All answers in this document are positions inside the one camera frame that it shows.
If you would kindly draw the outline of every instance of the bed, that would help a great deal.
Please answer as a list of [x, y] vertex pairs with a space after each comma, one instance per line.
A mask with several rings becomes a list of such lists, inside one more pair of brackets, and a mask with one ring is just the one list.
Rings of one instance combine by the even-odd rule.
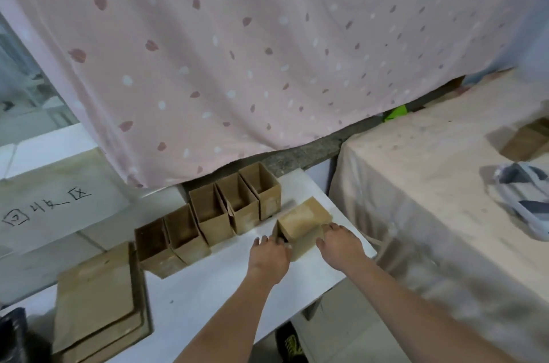
[[[351, 137], [329, 196], [377, 263], [519, 361], [549, 356], [549, 242], [499, 199], [498, 151], [549, 114], [549, 82], [516, 72]], [[549, 168], [544, 155], [534, 165]]]

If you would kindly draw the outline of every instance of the human hand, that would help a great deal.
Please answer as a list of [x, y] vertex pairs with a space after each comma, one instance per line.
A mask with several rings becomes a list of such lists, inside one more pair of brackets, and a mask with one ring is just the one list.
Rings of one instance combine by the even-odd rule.
[[254, 240], [250, 249], [248, 275], [265, 278], [271, 285], [279, 283], [290, 268], [292, 251], [284, 246], [284, 240], [265, 235]]
[[351, 270], [367, 259], [362, 243], [350, 230], [335, 223], [324, 224], [324, 240], [316, 239], [322, 258], [334, 269], [347, 276]]

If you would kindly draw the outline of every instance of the white table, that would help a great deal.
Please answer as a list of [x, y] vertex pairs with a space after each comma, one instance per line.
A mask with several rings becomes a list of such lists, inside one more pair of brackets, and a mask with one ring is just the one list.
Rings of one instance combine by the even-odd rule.
[[[305, 172], [295, 170], [279, 181], [282, 185], [279, 215], [314, 196], [332, 214], [334, 222], [360, 238], [369, 257], [375, 255], [372, 246]], [[216, 245], [210, 256], [167, 279], [145, 272], [154, 332], [109, 362], [173, 362], [237, 289], [246, 274], [252, 242], [257, 236], [271, 235], [276, 218], [271, 217], [248, 233]], [[267, 299], [255, 342], [313, 303], [344, 277], [324, 262], [317, 248], [291, 263], [287, 275]], [[51, 339], [56, 291], [56, 285], [49, 287], [0, 311], [0, 315], [22, 306], [26, 309], [30, 328]]]

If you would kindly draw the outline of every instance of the sneaker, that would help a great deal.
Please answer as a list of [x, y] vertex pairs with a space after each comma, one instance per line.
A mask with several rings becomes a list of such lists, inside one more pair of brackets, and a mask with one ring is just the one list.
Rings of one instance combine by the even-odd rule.
[[303, 353], [303, 349], [299, 344], [298, 333], [291, 322], [287, 322], [281, 326], [275, 334], [278, 353], [282, 357], [284, 363], [308, 363], [308, 360]]

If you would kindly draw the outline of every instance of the pink polka dot curtain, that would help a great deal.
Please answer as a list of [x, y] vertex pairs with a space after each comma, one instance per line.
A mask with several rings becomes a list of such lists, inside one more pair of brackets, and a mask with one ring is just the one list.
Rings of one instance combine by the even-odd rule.
[[529, 0], [0, 0], [130, 184], [302, 145], [490, 64]]

